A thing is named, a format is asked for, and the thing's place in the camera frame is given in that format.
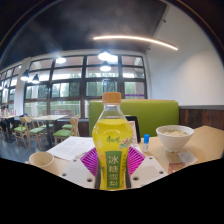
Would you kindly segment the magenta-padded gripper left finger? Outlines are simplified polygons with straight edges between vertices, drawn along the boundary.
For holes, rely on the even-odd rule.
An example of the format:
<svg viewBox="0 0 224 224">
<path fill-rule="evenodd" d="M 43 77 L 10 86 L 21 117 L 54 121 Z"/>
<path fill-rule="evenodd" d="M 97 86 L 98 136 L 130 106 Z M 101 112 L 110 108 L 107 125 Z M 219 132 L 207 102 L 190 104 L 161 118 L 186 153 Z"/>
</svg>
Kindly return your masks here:
<svg viewBox="0 0 224 224">
<path fill-rule="evenodd" d="M 75 157 L 60 176 L 81 187 L 98 189 L 100 187 L 100 171 L 96 149 L 91 149 L 80 158 Z"/>
</svg>

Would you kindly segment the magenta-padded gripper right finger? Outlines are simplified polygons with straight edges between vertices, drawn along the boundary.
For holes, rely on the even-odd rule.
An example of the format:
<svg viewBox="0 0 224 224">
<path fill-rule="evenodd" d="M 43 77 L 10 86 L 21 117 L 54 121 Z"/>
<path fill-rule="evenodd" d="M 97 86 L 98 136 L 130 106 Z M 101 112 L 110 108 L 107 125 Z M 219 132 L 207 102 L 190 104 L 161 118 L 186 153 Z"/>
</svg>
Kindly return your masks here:
<svg viewBox="0 0 224 224">
<path fill-rule="evenodd" d="M 127 157 L 126 185 L 128 189 L 140 188 L 167 175 L 153 156 L 145 156 L 131 146 Z"/>
</svg>

